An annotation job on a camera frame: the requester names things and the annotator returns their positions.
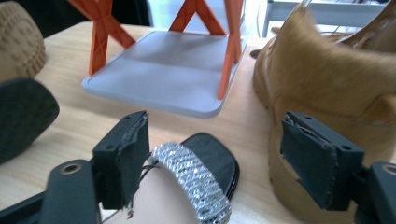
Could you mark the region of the black curtain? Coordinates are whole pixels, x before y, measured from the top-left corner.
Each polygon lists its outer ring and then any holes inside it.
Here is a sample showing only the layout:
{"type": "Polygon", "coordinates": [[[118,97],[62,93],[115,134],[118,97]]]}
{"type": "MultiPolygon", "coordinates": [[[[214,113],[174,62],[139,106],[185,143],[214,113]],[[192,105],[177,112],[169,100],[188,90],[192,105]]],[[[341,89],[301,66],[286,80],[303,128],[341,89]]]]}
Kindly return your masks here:
{"type": "MultiPolygon", "coordinates": [[[[10,0],[20,4],[33,18],[44,38],[86,21],[66,0],[10,0]]],[[[122,24],[150,26],[146,0],[113,0],[112,15],[122,24]]]]}

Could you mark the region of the white metal desk frame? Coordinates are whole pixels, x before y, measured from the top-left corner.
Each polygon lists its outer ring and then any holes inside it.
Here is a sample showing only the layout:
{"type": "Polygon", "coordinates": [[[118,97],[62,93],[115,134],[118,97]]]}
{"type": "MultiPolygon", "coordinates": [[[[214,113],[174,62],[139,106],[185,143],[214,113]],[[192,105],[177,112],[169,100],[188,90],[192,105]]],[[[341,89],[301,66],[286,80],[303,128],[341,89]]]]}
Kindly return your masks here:
{"type": "MultiPolygon", "coordinates": [[[[270,21],[284,21],[302,0],[268,0],[262,37],[267,37],[270,21]]],[[[386,3],[347,3],[308,0],[308,5],[318,24],[362,27],[371,21],[386,3]]]]}

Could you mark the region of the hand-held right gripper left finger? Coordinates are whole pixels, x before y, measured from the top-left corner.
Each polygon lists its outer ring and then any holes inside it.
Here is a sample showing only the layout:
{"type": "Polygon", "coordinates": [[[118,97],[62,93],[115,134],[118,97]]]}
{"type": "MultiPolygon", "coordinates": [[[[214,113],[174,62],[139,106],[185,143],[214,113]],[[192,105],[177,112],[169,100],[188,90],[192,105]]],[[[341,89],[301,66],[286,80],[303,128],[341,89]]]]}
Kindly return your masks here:
{"type": "Polygon", "coordinates": [[[93,170],[99,202],[105,209],[133,205],[149,155],[149,114],[122,118],[93,149],[93,170]]]}

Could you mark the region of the black sandal with rhinestone strap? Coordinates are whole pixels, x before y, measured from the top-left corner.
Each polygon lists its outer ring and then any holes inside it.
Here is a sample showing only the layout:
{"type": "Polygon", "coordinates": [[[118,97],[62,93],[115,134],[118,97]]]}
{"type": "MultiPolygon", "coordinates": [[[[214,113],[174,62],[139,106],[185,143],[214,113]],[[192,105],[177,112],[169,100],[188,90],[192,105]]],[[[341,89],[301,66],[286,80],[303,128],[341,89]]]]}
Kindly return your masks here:
{"type": "Polygon", "coordinates": [[[227,224],[239,166],[207,133],[155,147],[133,203],[104,224],[227,224]]]}
{"type": "Polygon", "coordinates": [[[51,92],[34,79],[16,78],[0,84],[0,164],[25,151],[59,112],[51,92]]]}

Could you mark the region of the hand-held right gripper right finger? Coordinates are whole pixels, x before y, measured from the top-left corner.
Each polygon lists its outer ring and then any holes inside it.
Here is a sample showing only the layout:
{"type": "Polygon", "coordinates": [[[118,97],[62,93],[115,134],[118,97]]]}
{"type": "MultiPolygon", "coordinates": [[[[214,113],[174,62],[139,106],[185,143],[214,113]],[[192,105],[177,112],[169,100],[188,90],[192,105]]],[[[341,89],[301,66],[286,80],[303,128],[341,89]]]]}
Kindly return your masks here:
{"type": "Polygon", "coordinates": [[[282,120],[280,154],[298,183],[321,209],[345,211],[351,201],[350,178],[359,171],[364,150],[306,114],[288,111],[282,120]]]}

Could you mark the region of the grey shoe rack orange legs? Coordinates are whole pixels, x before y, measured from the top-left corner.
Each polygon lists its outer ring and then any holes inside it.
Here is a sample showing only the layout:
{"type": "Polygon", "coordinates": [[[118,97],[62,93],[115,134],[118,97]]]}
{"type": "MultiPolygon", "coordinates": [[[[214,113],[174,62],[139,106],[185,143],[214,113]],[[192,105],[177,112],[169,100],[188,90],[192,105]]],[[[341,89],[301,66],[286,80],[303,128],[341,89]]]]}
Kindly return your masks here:
{"type": "Polygon", "coordinates": [[[243,0],[223,0],[224,29],[206,0],[184,0],[167,30],[133,39],[112,15],[113,0],[67,0],[93,22],[85,91],[196,118],[221,110],[246,39],[243,0]]]}

